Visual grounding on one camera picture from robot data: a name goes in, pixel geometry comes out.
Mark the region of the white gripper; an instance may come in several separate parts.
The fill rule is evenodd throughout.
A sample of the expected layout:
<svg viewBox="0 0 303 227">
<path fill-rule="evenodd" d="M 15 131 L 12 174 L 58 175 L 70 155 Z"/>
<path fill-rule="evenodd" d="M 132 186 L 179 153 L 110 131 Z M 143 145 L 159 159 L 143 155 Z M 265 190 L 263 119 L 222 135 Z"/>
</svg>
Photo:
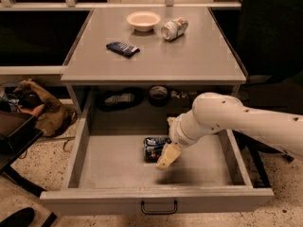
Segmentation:
<svg viewBox="0 0 303 227">
<path fill-rule="evenodd" d="M 156 165 L 159 170 L 167 169 L 180 156 L 181 148 L 187 148 L 205 136 L 205 127 L 200 125 L 193 111 L 181 113 L 176 117 L 170 116 L 167 122 L 169 139 L 173 144 L 164 145 Z"/>
</svg>

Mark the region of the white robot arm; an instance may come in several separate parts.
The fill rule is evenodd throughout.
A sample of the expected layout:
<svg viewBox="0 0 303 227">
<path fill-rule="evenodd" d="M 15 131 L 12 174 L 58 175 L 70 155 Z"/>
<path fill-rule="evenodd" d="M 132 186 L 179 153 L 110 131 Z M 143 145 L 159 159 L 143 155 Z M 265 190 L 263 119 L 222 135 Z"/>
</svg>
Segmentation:
<svg viewBox="0 0 303 227">
<path fill-rule="evenodd" d="M 157 168 L 167 169 L 183 148 L 219 131 L 242 133 L 262 144 L 303 160 L 303 117 L 244 106 L 233 96 L 217 93 L 198 95 L 186 113 L 170 117 L 169 141 L 157 160 Z"/>
</svg>

